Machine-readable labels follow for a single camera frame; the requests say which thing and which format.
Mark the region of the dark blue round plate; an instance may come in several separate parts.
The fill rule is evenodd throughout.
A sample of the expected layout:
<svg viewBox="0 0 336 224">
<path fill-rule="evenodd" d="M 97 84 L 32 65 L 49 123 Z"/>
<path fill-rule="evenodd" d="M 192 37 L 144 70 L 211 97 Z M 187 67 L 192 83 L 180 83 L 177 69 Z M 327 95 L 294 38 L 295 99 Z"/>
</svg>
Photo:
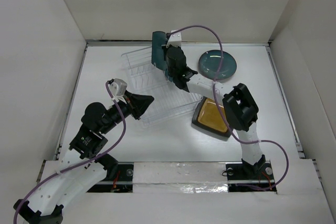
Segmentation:
<svg viewBox="0 0 336 224">
<path fill-rule="evenodd" d="M 232 77 L 237 70 L 237 63 L 234 57 L 220 50 L 208 50 L 198 60 L 198 71 L 204 77 L 222 81 Z"/>
</svg>

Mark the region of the teal square plate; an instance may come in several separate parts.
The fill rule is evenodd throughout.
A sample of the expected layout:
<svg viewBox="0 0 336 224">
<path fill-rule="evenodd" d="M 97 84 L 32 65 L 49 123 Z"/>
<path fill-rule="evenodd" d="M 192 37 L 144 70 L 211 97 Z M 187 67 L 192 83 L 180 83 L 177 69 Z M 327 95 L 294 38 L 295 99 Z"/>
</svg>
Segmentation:
<svg viewBox="0 0 336 224">
<path fill-rule="evenodd" d="M 165 71 L 165 49 L 166 49 L 167 36 L 163 31 L 154 31 L 152 33 L 152 57 L 151 63 L 156 68 Z"/>
</svg>

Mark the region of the teal scalloped plate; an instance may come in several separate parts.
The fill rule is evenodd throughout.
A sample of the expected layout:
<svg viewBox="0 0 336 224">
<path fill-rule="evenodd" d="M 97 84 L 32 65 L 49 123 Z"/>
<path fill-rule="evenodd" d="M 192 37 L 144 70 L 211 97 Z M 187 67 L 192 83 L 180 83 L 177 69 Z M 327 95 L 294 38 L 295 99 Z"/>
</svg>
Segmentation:
<svg viewBox="0 0 336 224">
<path fill-rule="evenodd" d="M 164 70 L 164 75 L 167 81 L 173 82 L 173 77 L 170 75 L 168 68 Z"/>
</svg>

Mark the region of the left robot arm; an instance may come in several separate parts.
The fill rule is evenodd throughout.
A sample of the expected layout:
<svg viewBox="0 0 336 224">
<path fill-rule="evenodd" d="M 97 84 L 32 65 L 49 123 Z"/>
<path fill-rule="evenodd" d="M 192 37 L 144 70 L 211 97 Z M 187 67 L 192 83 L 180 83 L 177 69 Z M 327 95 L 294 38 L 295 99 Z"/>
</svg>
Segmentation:
<svg viewBox="0 0 336 224">
<path fill-rule="evenodd" d="M 126 125 L 128 116 L 138 120 L 154 97 L 128 91 L 121 96 L 110 95 L 113 105 L 109 109 L 100 102 L 86 107 L 79 131 L 69 143 L 55 172 L 14 204 L 14 223 L 19 217 L 24 223 L 62 223 L 64 210 L 74 199 L 97 182 L 115 178 L 118 161 L 109 152 L 121 142 L 126 129 L 112 146 L 103 151 L 108 142 L 105 135 L 119 123 Z"/>
</svg>

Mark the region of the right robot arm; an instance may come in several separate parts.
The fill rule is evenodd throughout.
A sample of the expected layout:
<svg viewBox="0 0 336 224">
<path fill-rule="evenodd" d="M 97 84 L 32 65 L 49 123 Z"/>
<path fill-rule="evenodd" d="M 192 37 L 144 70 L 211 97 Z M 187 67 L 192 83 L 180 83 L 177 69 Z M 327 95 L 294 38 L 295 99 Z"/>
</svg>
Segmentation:
<svg viewBox="0 0 336 224">
<path fill-rule="evenodd" d="M 240 83 L 231 92 L 225 84 L 212 81 L 187 66 L 186 56 L 180 47 L 163 50 L 167 74 L 181 90 L 200 94 L 223 106 L 225 122 L 235 130 L 241 144 L 243 174 L 255 178 L 261 173 L 265 156 L 257 135 L 257 113 L 259 108 L 246 85 Z"/>
</svg>

